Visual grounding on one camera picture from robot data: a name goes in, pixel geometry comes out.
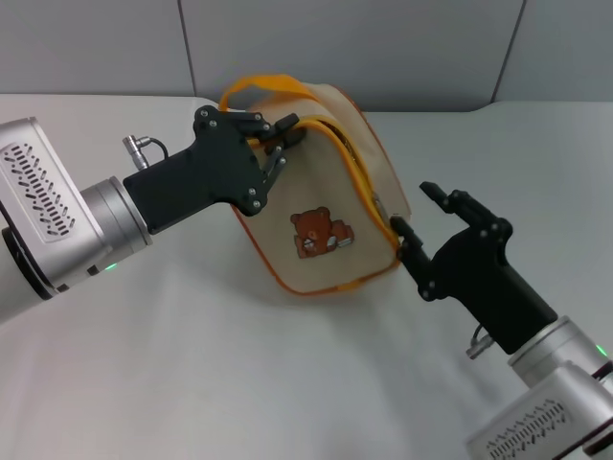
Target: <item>white tabletop surface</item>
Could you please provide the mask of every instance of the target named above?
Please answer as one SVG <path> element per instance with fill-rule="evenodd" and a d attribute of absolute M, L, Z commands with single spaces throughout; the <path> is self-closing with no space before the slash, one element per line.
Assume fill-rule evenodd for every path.
<path fill-rule="evenodd" d="M 83 189 L 133 172 L 127 134 L 185 148 L 201 104 L 0 96 L 0 122 L 38 117 Z M 511 264 L 613 349 L 613 103 L 369 119 L 430 254 L 463 226 L 422 180 L 509 219 Z M 467 459 L 465 437 L 524 391 L 497 347 L 465 357 L 475 326 L 453 300 L 422 302 L 402 270 L 292 296 L 217 205 L 1 327 L 0 458 Z"/>

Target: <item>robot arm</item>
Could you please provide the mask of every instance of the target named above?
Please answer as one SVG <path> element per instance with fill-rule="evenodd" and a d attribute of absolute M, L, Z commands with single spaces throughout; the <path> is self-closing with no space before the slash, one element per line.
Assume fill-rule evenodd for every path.
<path fill-rule="evenodd" d="M 139 170 L 79 192 L 31 118 L 0 125 L 0 321 L 48 300 L 151 244 L 151 236 L 215 204 L 259 213 L 304 133 L 291 114 L 274 125 L 260 113 L 194 115 L 191 146 L 149 165 L 150 138 L 124 144 Z M 264 145 L 261 169 L 249 140 Z"/>
<path fill-rule="evenodd" d="M 497 342 L 530 390 L 472 436 L 473 459 L 563 458 L 583 446 L 610 455 L 613 444 L 613 363 L 569 318 L 558 318 L 509 265 L 511 224 L 466 192 L 445 194 L 433 183 L 421 189 L 468 228 L 430 260 L 409 224 L 392 217 L 403 238 L 398 258 L 427 302 L 458 299 L 480 323 L 467 351 L 471 358 Z M 488 332 L 477 340 L 480 329 Z"/>

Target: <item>green indicator light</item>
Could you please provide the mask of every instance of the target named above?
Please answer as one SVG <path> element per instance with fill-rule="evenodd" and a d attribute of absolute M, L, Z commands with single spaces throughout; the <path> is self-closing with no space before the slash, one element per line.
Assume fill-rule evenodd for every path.
<path fill-rule="evenodd" d="M 605 355 L 606 357 L 608 357 L 608 354 L 606 353 L 606 351 L 604 350 L 603 347 L 601 347 L 600 345 L 597 345 L 596 348 L 598 348 L 598 351 L 601 352 L 603 355 Z"/>

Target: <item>gray wall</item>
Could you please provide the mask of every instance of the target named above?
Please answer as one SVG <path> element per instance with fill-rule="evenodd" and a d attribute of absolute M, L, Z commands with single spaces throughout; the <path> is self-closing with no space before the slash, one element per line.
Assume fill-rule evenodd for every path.
<path fill-rule="evenodd" d="M 0 0 L 0 93 L 217 98 L 284 72 L 368 110 L 613 101 L 611 17 L 611 0 Z"/>

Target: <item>bear print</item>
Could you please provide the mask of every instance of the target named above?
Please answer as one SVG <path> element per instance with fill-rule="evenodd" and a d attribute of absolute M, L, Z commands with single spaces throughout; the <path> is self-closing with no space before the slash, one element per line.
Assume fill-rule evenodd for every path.
<path fill-rule="evenodd" d="M 328 254 L 353 242 L 352 228 L 343 220 L 330 220 L 328 208 L 294 214 L 290 220 L 296 227 L 294 241 L 301 259 Z"/>

